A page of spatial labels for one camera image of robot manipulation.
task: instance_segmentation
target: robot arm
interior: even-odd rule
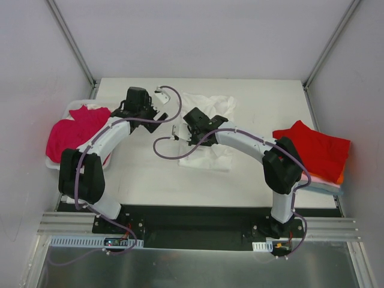
[[[286,226],[293,220],[292,197],[293,190],[297,187],[301,178],[302,169],[281,151],[266,145],[266,142],[275,143],[290,155],[302,162],[292,141],[288,138],[276,140],[254,135],[263,142],[256,141],[243,133],[236,133],[236,125],[222,116],[209,119],[198,108],[194,108],[184,116],[187,124],[173,127],[175,139],[184,139],[190,145],[197,144],[206,134],[211,134],[203,143],[203,146],[222,144],[233,147],[256,159],[263,165],[265,181],[273,191],[273,205],[269,223],[259,230],[266,236],[279,238]]]
[[[170,97],[162,91],[155,91],[155,95],[151,97],[143,88],[130,87],[126,100],[111,113],[111,117],[100,129],[100,131],[107,129],[105,133],[99,137],[97,135],[100,131],[98,131],[94,137],[77,149],[66,149],[62,153],[59,191],[74,198],[77,165],[82,153],[90,146],[83,160],[83,169],[80,174],[77,189],[79,199],[87,202],[89,206],[109,219],[124,223],[125,211],[122,205],[104,193],[103,163],[120,141],[128,137],[139,125],[143,125],[150,133],[160,125],[160,123],[125,121],[124,118],[154,120],[159,114],[158,111],[169,100]],[[168,115],[164,113],[156,120],[165,120],[167,117]]]

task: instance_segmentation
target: folded red cloth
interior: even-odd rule
[[[65,149],[76,149],[92,138],[110,116],[109,109],[105,107],[88,110],[86,106],[82,106],[78,110],[70,110],[69,113],[74,120],[60,120],[49,134],[46,155],[55,163],[60,163]]]
[[[337,182],[348,158],[349,140],[314,131],[301,121],[297,121],[291,129],[277,130],[272,135],[276,139],[286,136],[292,140],[309,172]]]

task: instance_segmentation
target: white tabletop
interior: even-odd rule
[[[180,93],[233,96],[238,100],[235,124],[266,137],[272,137],[274,130],[290,128],[297,120],[313,128],[301,82],[294,80],[103,78],[96,99],[120,102],[130,86],[152,94],[160,85],[170,85]],[[164,108],[170,116],[177,110],[175,99]],[[170,136],[171,130],[169,123],[161,124],[153,134],[139,127],[123,140],[104,171],[106,192],[121,203],[135,205],[272,206],[262,165],[241,152],[234,152],[230,172],[179,167],[177,161],[157,157],[153,141]],[[165,140],[158,150],[177,155],[178,147],[177,141]],[[295,206],[335,208],[335,202],[329,195],[301,191]]]

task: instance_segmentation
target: white wall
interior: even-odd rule
[[[96,79],[305,80],[351,0],[56,0]]]
[[[18,287],[41,214],[57,197],[44,164],[52,125],[90,86],[45,1],[0,2],[0,287]]]
[[[352,140],[343,206],[384,287],[384,1],[363,1],[310,87],[322,132]]]

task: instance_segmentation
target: crumpled white cloth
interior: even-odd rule
[[[190,110],[198,107],[209,118],[221,115],[233,121],[237,100],[232,96],[211,96],[182,94],[181,122]],[[179,155],[187,153],[192,146],[186,141],[179,141]],[[188,157],[179,160],[179,165],[198,169],[210,169],[228,172],[232,167],[233,149],[223,145],[200,146]]]

